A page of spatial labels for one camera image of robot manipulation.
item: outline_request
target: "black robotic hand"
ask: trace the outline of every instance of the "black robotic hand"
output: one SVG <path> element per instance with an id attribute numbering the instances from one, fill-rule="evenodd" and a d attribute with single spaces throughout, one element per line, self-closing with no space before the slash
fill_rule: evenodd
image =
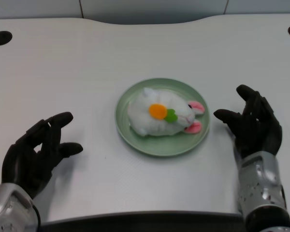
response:
<path id="1" fill-rule="evenodd" d="M 282 128 L 267 100 L 245 85 L 236 89 L 246 101 L 242 114 L 217 110 L 214 115 L 228 124 L 235 135 L 235 146 L 242 158 L 258 151 L 276 155 L 282 141 Z"/>
<path id="2" fill-rule="evenodd" d="M 73 120 L 70 112 L 41 120 L 10 146 L 2 165 L 2 183 L 14 183 L 31 198 L 40 193 L 63 158 L 83 151 L 80 144 L 60 143 L 61 128 Z M 42 144 L 41 151 L 34 148 Z"/>

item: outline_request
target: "robotic wrist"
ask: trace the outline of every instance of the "robotic wrist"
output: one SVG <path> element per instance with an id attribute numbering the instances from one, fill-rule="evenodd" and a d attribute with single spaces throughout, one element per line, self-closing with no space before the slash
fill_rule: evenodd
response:
<path id="1" fill-rule="evenodd" d="M 0 185 L 0 232 L 35 232 L 40 217 L 31 197 L 12 183 Z"/>
<path id="2" fill-rule="evenodd" d="M 239 182 L 239 203 L 249 232 L 278 226 L 290 228 L 274 155 L 260 151 L 244 158 L 239 168 Z"/>

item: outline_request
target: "green plate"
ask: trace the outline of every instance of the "green plate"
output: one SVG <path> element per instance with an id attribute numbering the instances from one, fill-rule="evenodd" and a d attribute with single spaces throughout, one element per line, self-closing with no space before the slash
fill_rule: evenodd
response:
<path id="1" fill-rule="evenodd" d="M 202 116 L 196 116 L 201 121 L 203 128 L 198 134 L 178 133 L 173 136 L 139 136 L 129 126 L 128 120 L 128 104 L 134 99 L 144 87 L 153 89 L 167 89 L 175 92 L 178 96 L 186 100 L 193 100 L 200 102 L 204 108 L 205 113 Z M 198 145 L 209 131 L 209 112 L 208 107 L 203 97 L 189 85 L 180 81 L 155 78 L 141 81 L 131 86 L 119 99 L 116 112 L 115 121 L 117 129 L 123 139 L 135 149 L 150 154 L 153 156 L 175 156 L 185 153 Z"/>

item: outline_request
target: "bunny ear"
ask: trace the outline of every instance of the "bunny ear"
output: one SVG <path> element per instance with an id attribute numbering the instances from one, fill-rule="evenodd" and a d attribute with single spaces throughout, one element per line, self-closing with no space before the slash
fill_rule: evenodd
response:
<path id="1" fill-rule="evenodd" d="M 202 124 L 198 120 L 194 120 L 193 124 L 184 130 L 188 134 L 197 134 L 202 130 Z"/>
<path id="2" fill-rule="evenodd" d="M 205 108 L 198 101 L 189 101 L 188 104 L 191 105 L 191 107 L 192 107 L 195 115 L 202 115 L 202 114 L 204 114 Z"/>

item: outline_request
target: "stuffed bunny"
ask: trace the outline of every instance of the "stuffed bunny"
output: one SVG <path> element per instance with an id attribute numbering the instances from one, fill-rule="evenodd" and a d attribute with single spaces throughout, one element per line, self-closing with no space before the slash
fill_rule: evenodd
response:
<path id="1" fill-rule="evenodd" d="M 202 125 L 195 115 L 204 112 L 197 101 L 186 101 L 170 91 L 151 88 L 144 88 L 128 106 L 130 126 L 140 136 L 199 133 Z"/>

